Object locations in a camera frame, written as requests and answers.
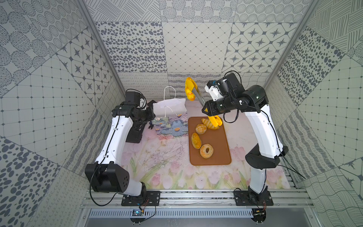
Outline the ring donut bread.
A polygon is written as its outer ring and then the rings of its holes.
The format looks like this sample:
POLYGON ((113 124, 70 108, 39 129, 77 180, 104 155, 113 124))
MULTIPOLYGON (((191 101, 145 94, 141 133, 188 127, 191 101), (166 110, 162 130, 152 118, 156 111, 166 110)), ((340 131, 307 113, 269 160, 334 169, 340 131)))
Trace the ring donut bread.
POLYGON ((204 144, 199 149, 199 153, 204 159, 209 159, 214 154, 214 148, 210 144, 204 144))

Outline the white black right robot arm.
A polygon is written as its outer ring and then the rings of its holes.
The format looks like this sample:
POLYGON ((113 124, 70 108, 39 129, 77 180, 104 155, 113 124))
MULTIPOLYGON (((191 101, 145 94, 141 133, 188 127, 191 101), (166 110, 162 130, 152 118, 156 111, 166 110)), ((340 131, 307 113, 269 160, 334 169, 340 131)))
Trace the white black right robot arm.
POLYGON ((284 146, 280 142, 272 122, 268 98, 263 87, 253 85, 244 89, 242 85, 228 86, 210 81, 205 86, 212 99, 207 101, 202 112, 208 115, 213 126, 220 126, 220 114, 232 110, 244 113, 251 123, 257 145, 245 156, 251 167, 249 192, 262 196, 267 191, 266 170, 279 164, 284 146))

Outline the yellow steel food tongs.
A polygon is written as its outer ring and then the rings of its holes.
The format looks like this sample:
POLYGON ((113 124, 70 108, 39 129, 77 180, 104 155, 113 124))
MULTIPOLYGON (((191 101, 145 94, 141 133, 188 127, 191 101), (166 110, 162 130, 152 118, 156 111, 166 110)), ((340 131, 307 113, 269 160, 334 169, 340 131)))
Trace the yellow steel food tongs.
MULTIPOLYGON (((208 109, 205 107, 206 101, 199 91, 198 85, 191 77, 188 77, 185 81, 185 93, 190 101, 198 99, 202 106, 202 112, 206 115, 208 114, 208 109)), ((219 116, 208 116, 208 118, 214 127, 221 126, 223 124, 219 116)))

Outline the floral paper gift bag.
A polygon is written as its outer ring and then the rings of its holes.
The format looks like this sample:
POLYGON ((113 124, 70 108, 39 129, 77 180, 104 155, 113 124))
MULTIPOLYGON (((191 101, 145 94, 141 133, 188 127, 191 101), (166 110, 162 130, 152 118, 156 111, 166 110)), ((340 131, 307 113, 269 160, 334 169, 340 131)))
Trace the floral paper gift bag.
POLYGON ((187 136, 188 116, 185 98, 173 98, 153 104, 155 114, 152 124, 160 140, 169 140, 187 136))

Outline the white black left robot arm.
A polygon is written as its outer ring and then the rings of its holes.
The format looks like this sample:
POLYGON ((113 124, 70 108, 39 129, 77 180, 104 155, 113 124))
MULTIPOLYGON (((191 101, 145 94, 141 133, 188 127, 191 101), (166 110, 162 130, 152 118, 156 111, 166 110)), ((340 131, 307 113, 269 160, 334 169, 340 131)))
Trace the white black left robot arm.
POLYGON ((95 192, 120 193, 145 197, 146 187, 130 177, 122 168, 122 154, 126 143, 140 143, 146 124, 155 118, 152 107, 139 109, 122 104, 112 110, 112 124, 99 156, 87 164, 85 174, 90 189, 95 192))

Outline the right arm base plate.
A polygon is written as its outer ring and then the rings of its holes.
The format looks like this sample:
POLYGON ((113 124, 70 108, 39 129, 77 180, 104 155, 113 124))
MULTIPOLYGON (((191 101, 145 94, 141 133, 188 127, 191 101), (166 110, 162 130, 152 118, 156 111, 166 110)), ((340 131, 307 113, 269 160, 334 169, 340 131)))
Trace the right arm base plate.
POLYGON ((273 206, 274 202, 269 191, 265 190, 261 194, 254 191, 233 191, 236 206, 273 206))

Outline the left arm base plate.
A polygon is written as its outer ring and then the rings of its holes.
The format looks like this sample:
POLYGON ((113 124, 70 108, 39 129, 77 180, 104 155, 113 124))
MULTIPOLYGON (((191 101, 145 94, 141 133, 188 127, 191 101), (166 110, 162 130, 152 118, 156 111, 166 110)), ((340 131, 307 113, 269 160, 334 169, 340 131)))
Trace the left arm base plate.
POLYGON ((146 191, 140 196, 124 195, 122 200, 122 206, 159 206, 160 196, 160 191, 146 191))

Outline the oval green-topped bread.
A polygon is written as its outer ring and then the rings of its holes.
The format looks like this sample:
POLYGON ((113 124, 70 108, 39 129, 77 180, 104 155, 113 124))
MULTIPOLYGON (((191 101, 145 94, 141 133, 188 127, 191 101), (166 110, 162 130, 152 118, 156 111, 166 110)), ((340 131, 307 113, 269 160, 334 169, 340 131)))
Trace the oval green-topped bread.
POLYGON ((192 141, 192 146, 195 148, 195 149, 200 149, 202 144, 201 144, 201 139, 199 137, 199 135, 194 132, 191 136, 191 141, 192 141))

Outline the round bun bread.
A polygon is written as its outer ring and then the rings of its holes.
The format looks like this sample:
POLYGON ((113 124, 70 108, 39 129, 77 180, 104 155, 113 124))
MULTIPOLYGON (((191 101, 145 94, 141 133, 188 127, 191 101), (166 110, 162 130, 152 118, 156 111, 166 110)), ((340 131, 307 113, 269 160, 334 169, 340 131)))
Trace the round bun bread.
POLYGON ((207 131, 207 127, 204 124, 197 124, 195 127, 195 132, 199 135, 204 134, 207 131))

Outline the striped croissant bread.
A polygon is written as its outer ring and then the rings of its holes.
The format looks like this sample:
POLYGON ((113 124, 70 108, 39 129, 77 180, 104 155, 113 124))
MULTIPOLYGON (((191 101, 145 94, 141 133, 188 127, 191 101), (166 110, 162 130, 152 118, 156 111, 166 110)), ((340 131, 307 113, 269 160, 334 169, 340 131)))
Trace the striped croissant bread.
POLYGON ((203 119, 201 119, 202 120, 202 123, 208 128, 208 129, 210 129, 210 130, 217 130, 217 129, 219 129, 219 125, 217 125, 217 126, 214 126, 213 124, 212 124, 212 122, 209 120, 209 119, 206 119, 206 118, 203 118, 203 119))

